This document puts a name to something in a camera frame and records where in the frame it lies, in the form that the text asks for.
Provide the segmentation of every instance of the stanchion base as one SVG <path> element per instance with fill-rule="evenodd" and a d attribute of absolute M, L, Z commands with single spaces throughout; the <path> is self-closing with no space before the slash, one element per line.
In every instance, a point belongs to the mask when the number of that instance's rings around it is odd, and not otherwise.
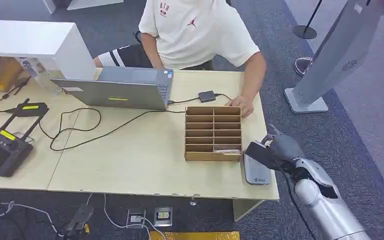
<path fill-rule="evenodd" d="M 295 64 L 293 65 L 293 69 L 295 70 L 296 74 L 298 74 L 300 77 L 304 77 L 306 75 L 306 70 L 309 64 L 311 63 L 313 59 L 311 57 L 300 57 L 297 60 L 295 60 Z"/>
<path fill-rule="evenodd" d="M 294 95 L 292 94 L 293 88 L 286 88 L 284 90 L 285 97 L 289 103 L 290 110 L 294 114 L 308 114 L 308 113 L 324 113 L 329 110 L 322 97 L 319 97 L 315 102 L 310 105 L 299 105 Z"/>
<path fill-rule="evenodd" d="M 298 25 L 298 26 L 295 26 L 292 31 L 297 37 L 300 37 L 302 39 L 313 39 L 317 37 L 317 32 L 316 30 L 314 30 L 314 28 L 309 26 L 307 28 L 307 31 L 304 32 L 305 29 L 306 29 L 306 26 Z"/>

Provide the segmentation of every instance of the black shorts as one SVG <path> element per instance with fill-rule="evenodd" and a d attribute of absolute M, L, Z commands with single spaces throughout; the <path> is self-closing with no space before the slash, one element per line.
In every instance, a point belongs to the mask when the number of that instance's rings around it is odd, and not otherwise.
<path fill-rule="evenodd" d="M 152 68 L 144 47 L 140 43 L 105 52 L 99 55 L 98 58 L 104 67 Z M 184 68 L 184 70 L 213 70 L 213 64 L 210 60 L 198 66 Z"/>

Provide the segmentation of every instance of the laptop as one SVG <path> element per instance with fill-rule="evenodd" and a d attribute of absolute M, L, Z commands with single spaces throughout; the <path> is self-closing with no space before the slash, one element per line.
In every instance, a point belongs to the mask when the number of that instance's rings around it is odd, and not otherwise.
<path fill-rule="evenodd" d="M 173 70 L 106 66 L 98 80 L 51 78 L 89 106 L 166 110 Z"/>

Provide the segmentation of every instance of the wooden organizer box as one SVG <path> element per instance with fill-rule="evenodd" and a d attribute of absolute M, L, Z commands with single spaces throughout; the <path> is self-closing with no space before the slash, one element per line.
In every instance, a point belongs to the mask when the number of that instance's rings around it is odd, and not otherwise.
<path fill-rule="evenodd" d="M 242 156 L 241 109 L 189 106 L 184 135 L 184 158 L 187 161 L 239 161 Z"/>

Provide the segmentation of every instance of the drone controller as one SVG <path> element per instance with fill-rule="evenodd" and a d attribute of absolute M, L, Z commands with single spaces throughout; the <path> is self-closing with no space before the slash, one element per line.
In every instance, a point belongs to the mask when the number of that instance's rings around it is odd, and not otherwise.
<path fill-rule="evenodd" d="M 11 177 L 33 150 L 33 146 L 26 142 L 26 138 L 49 110 L 48 106 L 43 102 L 28 102 L 29 99 L 27 98 L 23 103 L 12 109 L 11 117 L 0 127 L 0 177 Z M 38 118 L 22 137 L 17 137 L 6 130 L 15 117 Z"/>

